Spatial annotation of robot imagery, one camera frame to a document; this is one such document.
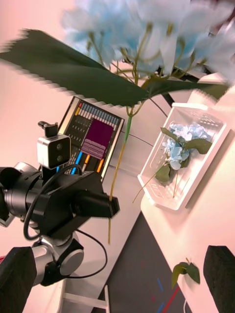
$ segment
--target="red line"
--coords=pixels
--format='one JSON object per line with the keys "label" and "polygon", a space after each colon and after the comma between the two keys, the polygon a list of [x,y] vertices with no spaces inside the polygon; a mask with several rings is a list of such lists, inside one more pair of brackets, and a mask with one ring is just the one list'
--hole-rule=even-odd
{"label": "red line", "polygon": [[166,305],[166,307],[164,308],[163,313],[165,313],[167,311],[167,309],[169,308],[171,302],[174,300],[174,297],[176,296],[177,292],[180,290],[180,287],[177,287],[173,296],[170,298],[170,301],[168,302],[168,304]]}

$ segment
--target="color palette board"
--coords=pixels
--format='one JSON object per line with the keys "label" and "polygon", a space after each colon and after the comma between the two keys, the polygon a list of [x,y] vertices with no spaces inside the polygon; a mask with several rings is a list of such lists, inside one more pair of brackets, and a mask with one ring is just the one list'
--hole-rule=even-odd
{"label": "color palette board", "polygon": [[96,171],[104,178],[123,124],[123,118],[74,97],[59,128],[71,138],[67,165],[78,164],[83,172]]}

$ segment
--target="white table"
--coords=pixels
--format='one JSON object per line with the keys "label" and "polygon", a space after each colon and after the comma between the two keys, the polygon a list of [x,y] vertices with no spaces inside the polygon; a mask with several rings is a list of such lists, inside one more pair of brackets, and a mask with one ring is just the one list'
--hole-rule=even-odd
{"label": "white table", "polygon": [[[220,78],[210,75],[203,80]],[[215,105],[198,92],[193,92],[188,102]],[[187,208],[181,213],[165,212],[153,207],[146,196],[141,202],[142,213],[171,270],[177,263],[186,261],[186,257],[200,270],[200,285],[187,275],[180,275],[178,280],[193,313],[218,313],[203,276],[208,246],[227,246],[235,254],[235,87],[220,99],[215,109],[226,115],[233,131],[225,139]]]}

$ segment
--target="white plastic basket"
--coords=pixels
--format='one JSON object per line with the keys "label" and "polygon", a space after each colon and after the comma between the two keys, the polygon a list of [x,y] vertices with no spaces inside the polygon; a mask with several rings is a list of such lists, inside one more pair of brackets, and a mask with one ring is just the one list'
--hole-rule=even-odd
{"label": "white plastic basket", "polygon": [[176,211],[186,206],[230,130],[225,118],[215,110],[202,104],[190,103],[174,103],[164,127],[169,129],[172,123],[190,125],[193,122],[203,126],[212,137],[212,146],[206,155],[201,155],[194,149],[188,167],[180,169],[178,176],[175,175],[166,187],[156,178],[147,183],[165,162],[162,143],[167,141],[168,136],[160,133],[142,172],[138,175],[142,187],[147,183],[143,189],[149,201],[158,208]]}

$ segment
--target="black floor mat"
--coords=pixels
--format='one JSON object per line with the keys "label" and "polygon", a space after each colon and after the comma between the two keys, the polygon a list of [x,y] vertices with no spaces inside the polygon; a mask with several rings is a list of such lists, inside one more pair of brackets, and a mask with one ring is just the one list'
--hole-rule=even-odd
{"label": "black floor mat", "polygon": [[[178,286],[171,289],[171,276],[141,213],[107,281],[111,313],[183,312],[185,299]],[[104,299],[104,292],[99,299]]]}

